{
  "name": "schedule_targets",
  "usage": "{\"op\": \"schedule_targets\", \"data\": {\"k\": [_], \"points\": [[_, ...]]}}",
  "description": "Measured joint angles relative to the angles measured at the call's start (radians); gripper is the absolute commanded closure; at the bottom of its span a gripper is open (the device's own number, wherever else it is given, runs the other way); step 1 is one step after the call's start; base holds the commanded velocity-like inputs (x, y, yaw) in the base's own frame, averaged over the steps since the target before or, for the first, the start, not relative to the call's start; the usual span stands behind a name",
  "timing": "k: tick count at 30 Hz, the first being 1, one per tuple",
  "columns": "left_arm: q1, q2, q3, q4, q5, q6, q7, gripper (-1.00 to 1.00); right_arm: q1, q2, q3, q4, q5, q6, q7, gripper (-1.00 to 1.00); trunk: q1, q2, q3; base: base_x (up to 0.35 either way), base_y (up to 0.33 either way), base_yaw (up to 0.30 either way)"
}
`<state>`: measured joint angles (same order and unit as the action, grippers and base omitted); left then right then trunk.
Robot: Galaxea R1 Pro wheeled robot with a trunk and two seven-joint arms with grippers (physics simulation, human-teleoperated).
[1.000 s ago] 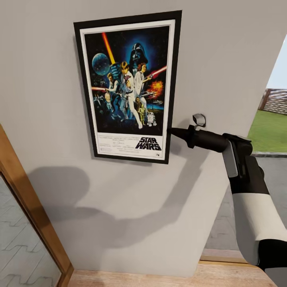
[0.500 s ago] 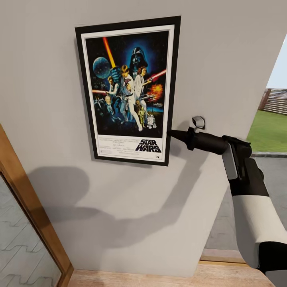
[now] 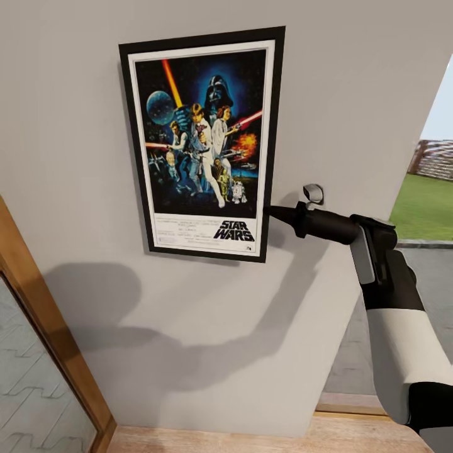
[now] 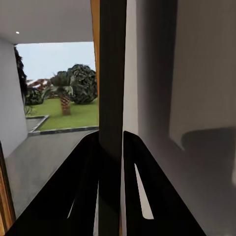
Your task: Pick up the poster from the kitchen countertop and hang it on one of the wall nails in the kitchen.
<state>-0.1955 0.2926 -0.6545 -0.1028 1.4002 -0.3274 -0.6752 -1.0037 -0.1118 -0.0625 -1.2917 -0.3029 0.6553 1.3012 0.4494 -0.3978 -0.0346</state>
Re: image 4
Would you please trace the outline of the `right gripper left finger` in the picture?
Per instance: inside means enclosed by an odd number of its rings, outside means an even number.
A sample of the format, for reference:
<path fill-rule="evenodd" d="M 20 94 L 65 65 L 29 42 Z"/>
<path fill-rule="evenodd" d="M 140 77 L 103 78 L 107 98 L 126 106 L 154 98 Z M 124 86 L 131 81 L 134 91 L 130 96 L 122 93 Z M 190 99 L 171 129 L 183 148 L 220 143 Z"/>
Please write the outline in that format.
<path fill-rule="evenodd" d="M 4 236 L 93 236 L 99 132 L 85 136 Z"/>

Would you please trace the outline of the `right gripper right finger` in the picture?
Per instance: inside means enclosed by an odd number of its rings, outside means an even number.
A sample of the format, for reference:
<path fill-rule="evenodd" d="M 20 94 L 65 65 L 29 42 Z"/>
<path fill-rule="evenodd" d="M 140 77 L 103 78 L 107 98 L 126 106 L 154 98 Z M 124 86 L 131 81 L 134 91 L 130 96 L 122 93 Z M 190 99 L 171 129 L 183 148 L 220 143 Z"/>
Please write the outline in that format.
<path fill-rule="evenodd" d="M 124 131 L 123 158 L 127 236 L 206 236 L 138 135 Z M 135 164 L 154 219 L 143 217 Z"/>

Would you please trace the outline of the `poster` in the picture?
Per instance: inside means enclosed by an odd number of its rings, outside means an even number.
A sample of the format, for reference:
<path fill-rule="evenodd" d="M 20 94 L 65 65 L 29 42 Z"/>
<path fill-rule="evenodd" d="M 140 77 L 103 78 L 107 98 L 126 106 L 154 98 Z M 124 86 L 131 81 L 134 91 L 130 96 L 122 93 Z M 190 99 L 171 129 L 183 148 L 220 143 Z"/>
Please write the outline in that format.
<path fill-rule="evenodd" d="M 119 236 L 127 0 L 100 0 L 98 236 Z"/>

